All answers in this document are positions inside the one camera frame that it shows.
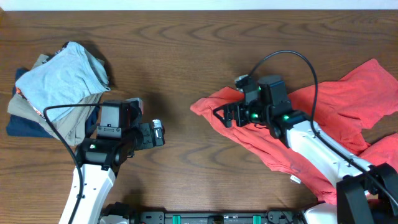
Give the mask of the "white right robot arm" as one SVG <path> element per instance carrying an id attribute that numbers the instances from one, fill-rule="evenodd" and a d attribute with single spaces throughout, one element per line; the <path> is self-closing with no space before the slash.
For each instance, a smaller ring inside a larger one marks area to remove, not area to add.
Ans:
<path id="1" fill-rule="evenodd" d="M 308 208 L 301 223 L 397 223 L 397 172 L 375 166 L 347 151 L 290 101 L 230 103 L 213 114 L 230 128 L 249 123 L 265 126 L 273 138 L 306 158 L 334 186 L 336 205 Z"/>

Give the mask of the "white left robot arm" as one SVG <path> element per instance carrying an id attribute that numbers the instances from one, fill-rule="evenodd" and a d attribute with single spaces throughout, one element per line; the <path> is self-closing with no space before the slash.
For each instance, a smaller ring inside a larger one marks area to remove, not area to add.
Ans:
<path id="1" fill-rule="evenodd" d="M 134 223 L 129 206 L 116 202 L 102 211 L 120 166 L 138 150 L 163 146 L 161 120 L 126 129 L 97 127 L 97 138 L 86 138 L 76 150 L 77 167 L 60 223 Z"/>

